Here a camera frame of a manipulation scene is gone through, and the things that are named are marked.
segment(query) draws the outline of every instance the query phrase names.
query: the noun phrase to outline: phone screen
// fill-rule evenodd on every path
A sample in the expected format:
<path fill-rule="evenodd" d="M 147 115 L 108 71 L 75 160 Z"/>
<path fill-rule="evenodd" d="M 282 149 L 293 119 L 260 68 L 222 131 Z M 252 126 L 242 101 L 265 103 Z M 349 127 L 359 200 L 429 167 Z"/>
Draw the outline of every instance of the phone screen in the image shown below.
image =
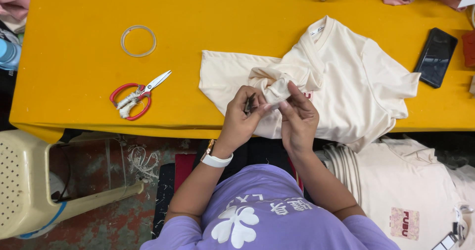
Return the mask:
<path fill-rule="evenodd" d="M 415 72 L 422 73 L 420 80 L 434 88 L 442 85 L 457 39 L 446 32 L 433 28 L 429 33 L 424 50 Z"/>

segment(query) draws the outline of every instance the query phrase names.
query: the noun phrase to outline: white flower print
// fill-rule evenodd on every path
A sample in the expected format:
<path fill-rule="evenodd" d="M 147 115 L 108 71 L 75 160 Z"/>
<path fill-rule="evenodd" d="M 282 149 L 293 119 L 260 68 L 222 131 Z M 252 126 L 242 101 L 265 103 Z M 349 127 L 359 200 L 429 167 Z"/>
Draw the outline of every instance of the white flower print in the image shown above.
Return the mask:
<path fill-rule="evenodd" d="M 229 235 L 231 235 L 231 244 L 234 248 L 240 249 L 244 242 L 252 242 L 256 239 L 256 232 L 247 228 L 241 221 L 247 225 L 256 225 L 259 223 L 259 218 L 254 215 L 254 209 L 249 206 L 242 206 L 236 210 L 237 206 L 231 206 L 222 212 L 217 218 L 229 219 L 218 223 L 211 231 L 213 239 L 219 243 L 228 241 Z M 234 223 L 234 228 L 231 234 L 231 227 Z"/>

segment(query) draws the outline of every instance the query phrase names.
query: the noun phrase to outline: white watch strap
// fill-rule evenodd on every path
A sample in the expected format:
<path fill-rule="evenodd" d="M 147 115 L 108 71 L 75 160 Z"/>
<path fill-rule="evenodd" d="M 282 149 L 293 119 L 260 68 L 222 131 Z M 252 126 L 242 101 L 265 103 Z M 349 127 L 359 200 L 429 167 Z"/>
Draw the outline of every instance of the white watch strap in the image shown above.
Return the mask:
<path fill-rule="evenodd" d="M 203 158 L 202 162 L 212 167 L 225 167 L 229 165 L 231 159 L 233 159 L 233 156 L 234 155 L 231 154 L 228 159 L 219 159 L 216 156 L 210 156 L 209 154 L 207 154 L 205 158 Z"/>

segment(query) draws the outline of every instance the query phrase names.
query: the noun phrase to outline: yellow table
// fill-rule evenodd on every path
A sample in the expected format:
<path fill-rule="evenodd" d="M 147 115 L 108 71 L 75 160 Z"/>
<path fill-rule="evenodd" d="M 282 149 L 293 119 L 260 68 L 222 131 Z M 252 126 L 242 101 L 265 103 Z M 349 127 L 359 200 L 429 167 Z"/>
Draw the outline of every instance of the yellow table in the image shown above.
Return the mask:
<path fill-rule="evenodd" d="M 393 131 L 475 130 L 468 92 L 475 72 L 464 66 L 461 41 L 472 27 L 466 13 L 437 0 L 31 0 L 10 121 L 50 143 L 64 128 L 217 137 L 224 117 L 198 89 L 201 50 L 282 57 L 325 15 L 374 39 L 409 71 L 431 28 L 459 38 L 442 87 L 420 83 L 418 96 L 406 100 L 409 118 Z M 151 55 L 122 51 L 121 34 L 132 25 L 154 31 Z M 114 89 L 170 69 L 142 118 L 119 118 L 108 99 Z"/>

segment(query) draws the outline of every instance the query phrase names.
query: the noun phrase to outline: blue bottle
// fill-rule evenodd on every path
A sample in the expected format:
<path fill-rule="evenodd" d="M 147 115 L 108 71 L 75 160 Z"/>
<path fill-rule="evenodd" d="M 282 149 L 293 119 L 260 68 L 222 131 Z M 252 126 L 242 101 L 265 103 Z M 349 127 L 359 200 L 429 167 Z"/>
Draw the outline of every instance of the blue bottle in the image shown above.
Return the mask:
<path fill-rule="evenodd" d="M 0 68 L 18 71 L 21 46 L 0 38 Z"/>

